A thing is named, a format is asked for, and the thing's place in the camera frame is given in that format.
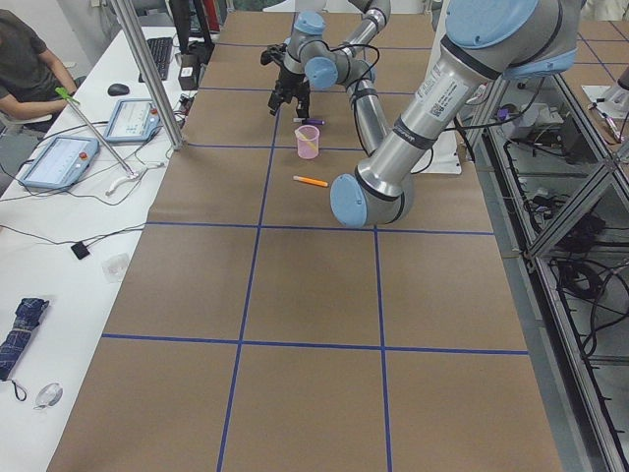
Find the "orange pen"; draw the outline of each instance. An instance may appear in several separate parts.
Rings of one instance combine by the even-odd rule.
[[[327,182],[323,180],[311,179],[310,177],[301,177],[299,175],[294,175],[293,180],[297,182],[303,182],[305,184],[317,185],[318,187],[327,187]]]

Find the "folded umbrella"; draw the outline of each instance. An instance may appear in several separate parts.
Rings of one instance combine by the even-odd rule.
[[[11,370],[18,362],[22,352],[30,341],[32,332],[39,326],[39,319],[43,311],[48,306],[47,300],[40,298],[23,298],[22,303],[16,310],[16,319],[13,328],[7,335],[7,339],[0,345],[0,381],[9,379]],[[26,391],[20,387],[23,395],[18,393],[19,386],[15,381],[13,383],[16,396],[20,401],[27,399]]]

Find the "keyboard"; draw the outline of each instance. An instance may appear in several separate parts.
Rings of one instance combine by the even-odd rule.
[[[170,53],[173,50],[173,38],[170,36],[152,37],[146,40],[150,54],[153,56],[155,66],[159,78],[162,81],[168,79],[168,68],[170,67]],[[139,78],[140,82],[144,82],[142,74]]]

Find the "pink plastic cup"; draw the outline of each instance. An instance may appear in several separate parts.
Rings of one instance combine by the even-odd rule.
[[[297,137],[297,155],[302,159],[314,159],[318,156],[318,128],[312,125],[300,126],[295,130]]]

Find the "black shirt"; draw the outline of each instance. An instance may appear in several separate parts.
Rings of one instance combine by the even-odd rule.
[[[0,9],[0,98],[11,94],[17,101],[48,101],[61,84],[38,54],[46,43],[8,10]]]

